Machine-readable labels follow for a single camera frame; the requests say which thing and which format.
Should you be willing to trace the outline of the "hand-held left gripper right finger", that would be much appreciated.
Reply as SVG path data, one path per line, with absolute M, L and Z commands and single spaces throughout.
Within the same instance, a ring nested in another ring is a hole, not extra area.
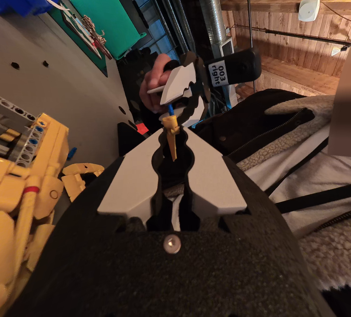
M 247 208 L 222 154 L 188 128 L 186 146 L 194 155 L 187 174 L 192 211 L 198 217 L 236 214 Z

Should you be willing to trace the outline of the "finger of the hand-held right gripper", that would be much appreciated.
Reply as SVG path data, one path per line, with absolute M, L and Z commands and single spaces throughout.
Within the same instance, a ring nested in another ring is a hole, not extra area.
M 196 82 L 196 73 L 194 65 L 179 66 L 173 69 L 166 82 L 162 92 L 160 105 L 169 105 L 180 99 L 185 94 L 185 97 L 191 97 L 190 84 Z
M 190 89 L 185 90 L 183 95 L 177 95 L 175 102 L 180 102 L 181 99 L 187 98 L 187 103 L 182 112 L 177 116 L 179 126 L 191 127 L 203 119 L 205 111 L 205 103 L 199 93 L 190 93 Z

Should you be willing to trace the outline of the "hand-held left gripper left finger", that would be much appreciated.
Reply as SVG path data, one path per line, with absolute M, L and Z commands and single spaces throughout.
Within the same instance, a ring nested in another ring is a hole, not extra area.
M 97 211 L 102 215 L 125 218 L 150 218 L 152 198 L 156 194 L 159 176 L 152 166 L 152 156 L 160 148 L 159 129 L 128 152 L 108 188 Z

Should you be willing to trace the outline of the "yellow brick panel piece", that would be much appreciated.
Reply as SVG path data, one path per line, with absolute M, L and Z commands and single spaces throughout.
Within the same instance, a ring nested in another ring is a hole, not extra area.
M 167 132 L 167 141 L 172 160 L 177 159 L 176 135 L 180 133 L 177 117 L 175 115 L 162 118 L 162 123 Z

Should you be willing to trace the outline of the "person's right hand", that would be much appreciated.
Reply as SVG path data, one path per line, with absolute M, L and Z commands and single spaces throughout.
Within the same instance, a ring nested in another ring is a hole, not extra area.
M 159 54 L 154 66 L 146 73 L 139 90 L 139 96 L 144 106 L 153 113 L 164 114 L 167 107 L 160 104 L 161 96 L 158 93 L 148 93 L 148 91 L 165 86 L 171 71 L 164 71 L 165 65 L 171 61 L 167 54 Z

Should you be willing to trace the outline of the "white vent grille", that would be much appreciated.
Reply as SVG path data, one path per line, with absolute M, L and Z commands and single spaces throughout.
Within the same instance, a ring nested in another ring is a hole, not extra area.
M 231 36 L 227 36 L 226 40 L 219 45 L 219 50 L 221 57 L 233 54 L 235 52 L 233 38 Z

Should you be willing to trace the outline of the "dark sherpa-lined jacket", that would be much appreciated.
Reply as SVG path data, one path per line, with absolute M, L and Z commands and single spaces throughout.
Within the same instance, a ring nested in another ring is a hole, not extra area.
M 295 134 L 303 141 L 325 125 L 330 126 L 334 100 L 334 95 L 304 97 L 267 89 L 249 96 L 226 113 L 200 122 L 195 133 L 224 156 L 234 154 L 231 160 L 237 164 L 300 126 Z M 330 155 L 328 143 L 327 154 Z M 297 239 L 308 268 L 334 314 L 350 316 L 350 216 L 331 227 L 315 230 L 314 234 Z

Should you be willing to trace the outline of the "white ceiling speaker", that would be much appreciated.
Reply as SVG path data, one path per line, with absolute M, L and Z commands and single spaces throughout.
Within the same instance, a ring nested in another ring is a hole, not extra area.
M 301 0 L 298 20 L 303 22 L 315 21 L 320 8 L 320 0 Z

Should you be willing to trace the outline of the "wooden stick model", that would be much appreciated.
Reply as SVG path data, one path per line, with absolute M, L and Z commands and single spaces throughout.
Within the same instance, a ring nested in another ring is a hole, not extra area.
M 93 39 L 95 47 L 99 49 L 109 60 L 112 60 L 113 56 L 111 55 L 111 53 L 108 51 L 106 47 L 106 39 L 105 39 L 104 31 L 102 31 L 102 34 L 99 34 L 95 29 L 95 25 L 92 22 L 92 20 L 86 15 L 84 15 L 82 18 L 82 24 L 83 24 L 83 27 L 89 33 L 90 37 Z

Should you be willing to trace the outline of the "yellow brick toy car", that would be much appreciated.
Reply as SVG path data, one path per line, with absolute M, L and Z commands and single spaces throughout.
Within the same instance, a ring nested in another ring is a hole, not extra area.
M 63 192 L 59 179 L 68 157 L 69 128 L 41 113 L 34 116 L 1 97 L 1 309 L 17 294 L 21 276 L 34 270 L 43 244 L 32 236 L 51 231 Z

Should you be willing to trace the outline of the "silver spiral duct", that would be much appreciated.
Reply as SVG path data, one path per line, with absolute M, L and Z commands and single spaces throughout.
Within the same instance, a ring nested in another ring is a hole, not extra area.
M 215 58 L 221 57 L 221 47 L 228 40 L 222 18 L 220 0 L 199 0 Z

